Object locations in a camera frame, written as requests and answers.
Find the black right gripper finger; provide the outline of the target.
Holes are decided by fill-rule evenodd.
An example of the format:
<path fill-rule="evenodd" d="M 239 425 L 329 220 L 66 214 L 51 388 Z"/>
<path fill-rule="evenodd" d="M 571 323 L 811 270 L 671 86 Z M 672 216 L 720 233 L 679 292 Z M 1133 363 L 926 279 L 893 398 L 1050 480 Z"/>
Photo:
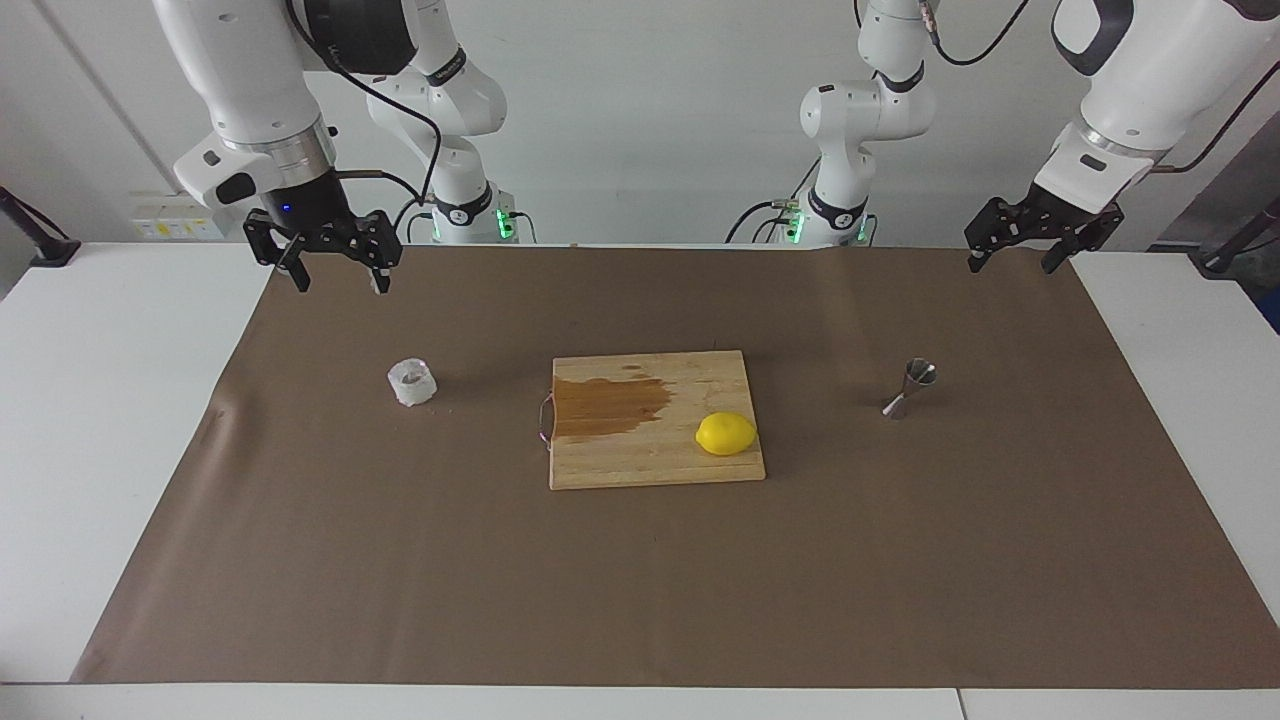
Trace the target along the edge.
<path fill-rule="evenodd" d="M 311 277 L 301 258 L 306 250 L 303 234 L 289 234 L 266 211 L 251 210 L 244 219 L 244 237 L 259 265 L 288 275 L 301 293 L 308 291 Z"/>
<path fill-rule="evenodd" d="M 376 210 L 352 220 L 346 256 L 369 270 L 376 293 L 389 292 L 390 274 L 401 264 L 402 252 L 403 246 L 385 211 Z"/>

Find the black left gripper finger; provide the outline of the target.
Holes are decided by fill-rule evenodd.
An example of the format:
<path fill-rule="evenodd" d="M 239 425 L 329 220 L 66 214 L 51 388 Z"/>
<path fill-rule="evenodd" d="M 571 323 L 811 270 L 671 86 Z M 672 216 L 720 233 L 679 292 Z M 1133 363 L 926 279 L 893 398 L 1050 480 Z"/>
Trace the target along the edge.
<path fill-rule="evenodd" d="M 1024 241 L 1019 220 L 1024 208 L 992 197 L 965 227 L 970 273 L 979 273 L 997 251 Z"/>
<path fill-rule="evenodd" d="M 1068 259 L 1102 249 L 1124 219 L 1125 214 L 1120 206 L 1106 206 L 1100 215 L 1079 228 L 1064 228 L 1041 259 L 1042 270 L 1046 275 L 1052 275 Z"/>

